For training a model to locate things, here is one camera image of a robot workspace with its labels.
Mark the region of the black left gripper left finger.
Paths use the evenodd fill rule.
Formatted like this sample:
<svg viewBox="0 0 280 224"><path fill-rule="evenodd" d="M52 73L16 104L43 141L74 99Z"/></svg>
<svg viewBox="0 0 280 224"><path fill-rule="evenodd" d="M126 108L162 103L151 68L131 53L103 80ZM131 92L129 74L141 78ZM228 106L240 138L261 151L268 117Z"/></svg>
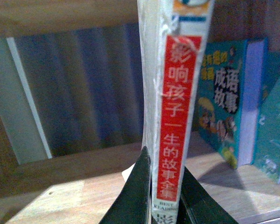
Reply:
<svg viewBox="0 0 280 224"><path fill-rule="evenodd" d="M143 147L122 191L101 219L101 224L148 224L151 161Z"/></svg>

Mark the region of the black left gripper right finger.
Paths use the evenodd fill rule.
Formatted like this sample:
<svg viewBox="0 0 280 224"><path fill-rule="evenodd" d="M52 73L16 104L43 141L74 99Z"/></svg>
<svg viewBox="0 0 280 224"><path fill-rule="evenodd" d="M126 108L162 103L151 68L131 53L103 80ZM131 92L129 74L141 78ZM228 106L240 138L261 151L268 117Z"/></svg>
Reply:
<svg viewBox="0 0 280 224"><path fill-rule="evenodd" d="M185 168L177 217L178 224L236 224Z"/></svg>

